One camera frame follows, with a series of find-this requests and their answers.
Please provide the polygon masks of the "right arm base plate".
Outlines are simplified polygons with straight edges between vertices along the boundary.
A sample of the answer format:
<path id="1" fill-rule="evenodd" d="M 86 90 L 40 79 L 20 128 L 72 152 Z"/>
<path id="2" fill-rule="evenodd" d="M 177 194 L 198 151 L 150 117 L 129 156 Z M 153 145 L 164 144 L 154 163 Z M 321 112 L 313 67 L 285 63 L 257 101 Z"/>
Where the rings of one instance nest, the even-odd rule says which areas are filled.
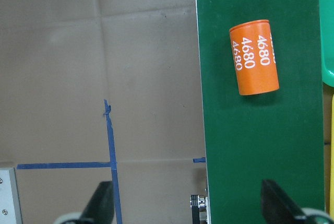
<path id="1" fill-rule="evenodd" d="M 23 223 L 14 168 L 1 168 L 1 223 Z"/>

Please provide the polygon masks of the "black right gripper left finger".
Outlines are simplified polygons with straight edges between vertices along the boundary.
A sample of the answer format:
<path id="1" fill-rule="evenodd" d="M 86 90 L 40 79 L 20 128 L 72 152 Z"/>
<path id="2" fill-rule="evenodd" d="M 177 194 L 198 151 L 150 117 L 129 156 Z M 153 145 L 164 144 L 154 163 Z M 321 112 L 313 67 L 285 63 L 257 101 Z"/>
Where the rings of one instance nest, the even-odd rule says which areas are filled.
<path id="1" fill-rule="evenodd" d="M 112 223 L 114 197 L 112 181 L 100 182 L 78 219 L 78 223 Z"/>

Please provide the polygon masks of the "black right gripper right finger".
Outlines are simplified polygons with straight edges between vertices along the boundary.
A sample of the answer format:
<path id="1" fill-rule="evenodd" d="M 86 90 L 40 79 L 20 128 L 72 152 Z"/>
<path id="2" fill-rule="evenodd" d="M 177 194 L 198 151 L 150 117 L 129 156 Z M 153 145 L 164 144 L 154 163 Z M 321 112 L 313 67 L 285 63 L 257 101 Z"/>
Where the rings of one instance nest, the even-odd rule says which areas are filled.
<path id="1" fill-rule="evenodd" d="M 306 214 L 271 179 L 261 182 L 261 214 L 266 223 L 305 223 Z"/>

